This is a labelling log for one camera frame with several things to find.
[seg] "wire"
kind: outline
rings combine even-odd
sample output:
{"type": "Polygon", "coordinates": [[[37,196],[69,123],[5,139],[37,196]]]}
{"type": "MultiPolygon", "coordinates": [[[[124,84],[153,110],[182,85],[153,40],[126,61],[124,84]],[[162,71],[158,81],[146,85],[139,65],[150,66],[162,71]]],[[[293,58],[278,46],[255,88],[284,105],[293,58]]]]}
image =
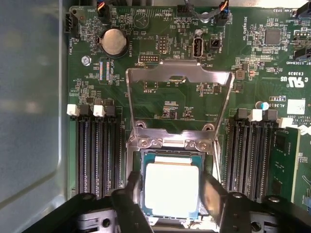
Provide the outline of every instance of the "wire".
{"type": "Polygon", "coordinates": [[[104,6],[105,6],[105,2],[103,1],[98,5],[97,11],[100,11],[104,6]]]}
{"type": "Polygon", "coordinates": [[[228,5],[228,1],[225,1],[224,4],[220,7],[220,11],[223,11],[228,5]]]}

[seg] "integrated circuit chip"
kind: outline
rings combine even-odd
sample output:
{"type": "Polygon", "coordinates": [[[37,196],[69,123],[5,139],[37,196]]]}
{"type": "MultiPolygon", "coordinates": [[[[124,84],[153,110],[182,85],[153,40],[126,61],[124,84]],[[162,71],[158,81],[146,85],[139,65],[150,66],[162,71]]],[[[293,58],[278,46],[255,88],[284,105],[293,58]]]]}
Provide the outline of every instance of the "integrated circuit chip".
{"type": "Polygon", "coordinates": [[[264,43],[266,45],[278,45],[281,40],[280,29],[267,29],[264,43]]]}
{"type": "Polygon", "coordinates": [[[273,179],[272,181],[272,194],[273,195],[280,195],[282,190],[282,184],[280,181],[273,179]]]}
{"type": "Polygon", "coordinates": [[[235,72],[235,77],[237,80],[244,80],[245,79],[245,70],[237,70],[235,72]]]}

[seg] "screw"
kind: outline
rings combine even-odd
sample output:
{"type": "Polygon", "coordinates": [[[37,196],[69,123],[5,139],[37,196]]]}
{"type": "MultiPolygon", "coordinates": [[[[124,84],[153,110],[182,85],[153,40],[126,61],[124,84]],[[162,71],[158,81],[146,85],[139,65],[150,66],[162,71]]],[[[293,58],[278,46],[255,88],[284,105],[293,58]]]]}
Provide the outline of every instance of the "screw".
{"type": "Polygon", "coordinates": [[[201,150],[206,150],[207,148],[207,145],[205,143],[202,143],[201,146],[200,146],[201,150]]]}
{"type": "Polygon", "coordinates": [[[269,201],[272,201],[272,202],[275,202],[275,203],[278,203],[280,202],[280,200],[276,197],[269,197],[269,201]]]}
{"type": "Polygon", "coordinates": [[[142,147],[147,147],[148,146],[148,141],[146,139],[141,139],[139,143],[140,143],[140,145],[142,147]]]}
{"type": "Polygon", "coordinates": [[[83,56],[82,58],[81,58],[81,62],[82,62],[82,64],[84,65],[84,66],[89,66],[90,64],[91,64],[91,62],[92,62],[92,59],[89,57],[89,56],[83,56]]]}
{"type": "Polygon", "coordinates": [[[235,194],[233,194],[233,196],[235,198],[242,198],[242,194],[241,193],[235,193],[235,194]]]}

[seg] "dimm slot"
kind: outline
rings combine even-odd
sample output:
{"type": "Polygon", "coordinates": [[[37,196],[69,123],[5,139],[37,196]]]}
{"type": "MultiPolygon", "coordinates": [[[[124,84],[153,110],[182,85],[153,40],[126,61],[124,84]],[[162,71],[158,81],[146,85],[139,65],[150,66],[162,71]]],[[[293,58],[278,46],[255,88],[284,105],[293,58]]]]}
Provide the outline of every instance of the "dimm slot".
{"type": "Polygon", "coordinates": [[[238,192],[243,192],[245,182],[245,160],[246,160],[246,146],[247,146],[247,126],[241,129],[241,143],[239,148],[239,174],[238,174],[238,192]]]}
{"type": "Polygon", "coordinates": [[[97,157],[97,141],[96,131],[97,125],[95,122],[91,122],[91,157],[90,157],[90,169],[91,169],[91,177],[90,177],[90,186],[91,186],[91,193],[95,194],[97,198],[99,198],[99,193],[97,192],[97,177],[98,177],[98,157],[97,157]]]}
{"type": "Polygon", "coordinates": [[[232,158],[232,175],[231,175],[231,189],[230,191],[237,191],[237,177],[238,177],[238,160],[239,160],[239,148],[240,148],[240,133],[241,133],[241,126],[239,124],[235,127],[234,133],[234,153],[232,158]]]}
{"type": "Polygon", "coordinates": [[[98,186],[96,187],[99,198],[104,197],[104,160],[103,160],[103,123],[97,123],[96,129],[96,154],[98,158],[98,186]]]}
{"type": "Polygon", "coordinates": [[[232,122],[230,122],[228,129],[227,153],[225,157],[225,176],[224,176],[225,181],[224,187],[226,188],[227,191],[230,191],[234,136],[235,136],[235,126],[232,124],[232,122]]]}
{"type": "Polygon", "coordinates": [[[251,192],[248,197],[251,200],[255,199],[256,196],[256,184],[257,184],[257,174],[258,174],[258,165],[259,165],[259,149],[260,149],[260,136],[261,128],[258,125],[255,125],[254,129],[254,150],[252,154],[253,164],[252,164],[252,174],[251,174],[251,192]]]}
{"type": "Polygon", "coordinates": [[[83,193],[83,133],[84,127],[82,122],[76,122],[76,190],[77,193],[83,193]]]}
{"type": "Polygon", "coordinates": [[[262,179],[260,180],[260,191],[259,191],[259,200],[261,200],[267,191],[267,177],[268,177],[268,165],[269,165],[269,157],[270,157],[270,145],[272,138],[272,129],[270,125],[268,125],[265,132],[265,140],[263,146],[263,160],[262,160],[262,179]]]}
{"type": "Polygon", "coordinates": [[[108,195],[111,189],[111,161],[110,161],[110,129],[108,122],[104,123],[104,195],[108,195]]]}
{"type": "Polygon", "coordinates": [[[115,157],[115,163],[114,163],[114,188],[117,189],[120,187],[120,162],[121,162],[121,154],[120,154],[120,124],[118,119],[116,119],[116,123],[115,123],[115,143],[114,143],[114,148],[115,148],[115,153],[114,153],[114,157],[115,157]]]}
{"type": "Polygon", "coordinates": [[[90,190],[90,179],[91,179],[91,132],[92,127],[90,121],[86,121],[84,123],[84,154],[83,154],[83,161],[84,161],[84,192],[89,193],[90,190]]]}
{"type": "Polygon", "coordinates": [[[116,134],[116,124],[115,122],[113,122],[114,119],[111,120],[110,122],[110,158],[111,158],[111,188],[112,189],[116,189],[117,188],[117,184],[116,181],[118,180],[118,174],[116,173],[118,166],[116,163],[117,160],[117,155],[116,155],[116,141],[117,141],[117,134],[116,134]]]}
{"type": "Polygon", "coordinates": [[[248,127],[247,130],[247,157],[246,157],[246,164],[245,164],[245,186],[244,186],[244,194],[249,197],[250,196],[250,189],[251,189],[251,182],[252,182],[252,163],[253,163],[253,154],[254,154],[254,128],[252,125],[248,127]]]}

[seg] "chip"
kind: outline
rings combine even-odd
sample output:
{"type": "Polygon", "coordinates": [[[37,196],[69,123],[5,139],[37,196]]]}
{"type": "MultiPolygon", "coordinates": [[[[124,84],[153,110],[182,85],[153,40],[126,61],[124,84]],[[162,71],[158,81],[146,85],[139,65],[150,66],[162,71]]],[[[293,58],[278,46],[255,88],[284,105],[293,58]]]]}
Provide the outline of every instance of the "chip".
{"type": "Polygon", "coordinates": [[[282,135],[276,135],[276,148],[280,151],[285,151],[286,137],[282,135]]]}
{"type": "Polygon", "coordinates": [[[237,70],[235,76],[236,76],[237,80],[244,80],[245,79],[245,70],[237,70]]]}
{"type": "Polygon", "coordinates": [[[214,93],[220,93],[220,86],[214,86],[214,93]]]}
{"type": "Polygon", "coordinates": [[[280,181],[273,179],[272,181],[272,194],[273,195],[280,195],[282,190],[282,184],[280,181]]]}
{"type": "Polygon", "coordinates": [[[92,97],[87,97],[86,98],[86,102],[89,103],[89,104],[93,103],[93,101],[94,101],[94,98],[92,98],[92,97]]]}
{"type": "Polygon", "coordinates": [[[280,29],[267,29],[265,44],[266,45],[278,45],[281,40],[281,30],[280,29]]]}

